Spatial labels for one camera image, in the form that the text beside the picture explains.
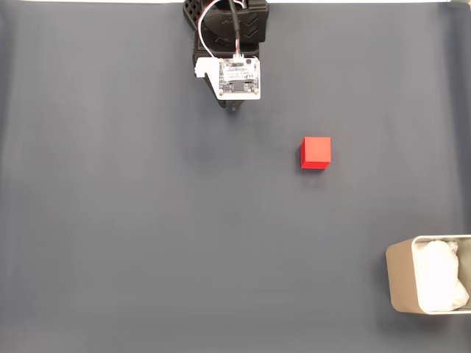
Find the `white cloth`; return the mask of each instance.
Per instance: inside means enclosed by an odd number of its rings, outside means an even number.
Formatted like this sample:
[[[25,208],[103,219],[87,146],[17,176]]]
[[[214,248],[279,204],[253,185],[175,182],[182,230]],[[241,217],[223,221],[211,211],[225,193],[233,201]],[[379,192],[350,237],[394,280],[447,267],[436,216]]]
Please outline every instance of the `white cloth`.
[[[415,244],[417,292],[423,310],[452,311],[470,299],[458,279],[457,251],[455,241]]]

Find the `black cable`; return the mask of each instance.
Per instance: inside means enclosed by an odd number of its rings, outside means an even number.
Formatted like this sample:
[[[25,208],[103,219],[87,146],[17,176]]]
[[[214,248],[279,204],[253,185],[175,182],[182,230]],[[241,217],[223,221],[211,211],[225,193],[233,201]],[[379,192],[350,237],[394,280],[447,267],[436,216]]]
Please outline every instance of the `black cable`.
[[[241,27],[240,27],[239,22],[238,22],[236,4],[234,3],[234,0],[229,0],[229,6],[230,6],[230,11],[233,14],[235,40],[238,40],[239,45],[240,45],[240,43],[241,43]]]

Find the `circuit board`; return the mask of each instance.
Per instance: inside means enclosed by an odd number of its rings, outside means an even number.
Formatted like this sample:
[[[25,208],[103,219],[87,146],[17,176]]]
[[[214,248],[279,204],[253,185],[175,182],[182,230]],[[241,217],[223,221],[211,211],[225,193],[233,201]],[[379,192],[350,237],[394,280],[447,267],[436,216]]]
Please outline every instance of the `circuit board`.
[[[219,94],[260,92],[260,67],[256,57],[220,59]]]

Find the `red cube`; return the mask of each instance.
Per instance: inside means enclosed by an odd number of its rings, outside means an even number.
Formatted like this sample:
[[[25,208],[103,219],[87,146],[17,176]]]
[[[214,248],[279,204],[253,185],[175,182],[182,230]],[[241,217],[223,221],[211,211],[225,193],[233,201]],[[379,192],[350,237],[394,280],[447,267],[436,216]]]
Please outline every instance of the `red cube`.
[[[330,138],[304,138],[301,145],[302,169],[326,169],[330,165]]]

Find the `white wire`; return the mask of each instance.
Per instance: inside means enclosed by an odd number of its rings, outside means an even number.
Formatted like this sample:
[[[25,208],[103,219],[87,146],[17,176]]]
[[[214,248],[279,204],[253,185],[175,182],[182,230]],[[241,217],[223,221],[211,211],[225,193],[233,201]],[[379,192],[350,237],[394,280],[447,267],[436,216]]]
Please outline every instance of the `white wire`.
[[[203,22],[203,19],[205,18],[206,14],[208,13],[208,11],[211,9],[211,7],[213,7],[214,4],[220,2],[221,0],[213,0],[206,8],[205,10],[202,12],[201,16],[199,17],[199,20],[198,20],[198,34],[199,34],[199,40],[201,40],[201,44],[205,47],[206,51],[209,53],[210,56],[214,57],[213,53],[211,53],[211,50],[209,50],[208,46],[206,46],[206,43],[205,41],[203,40],[203,35],[201,33],[201,23]],[[234,0],[234,2],[236,4],[239,4],[242,6],[243,9],[245,9],[245,3],[243,3],[243,0],[240,1],[240,0]]]

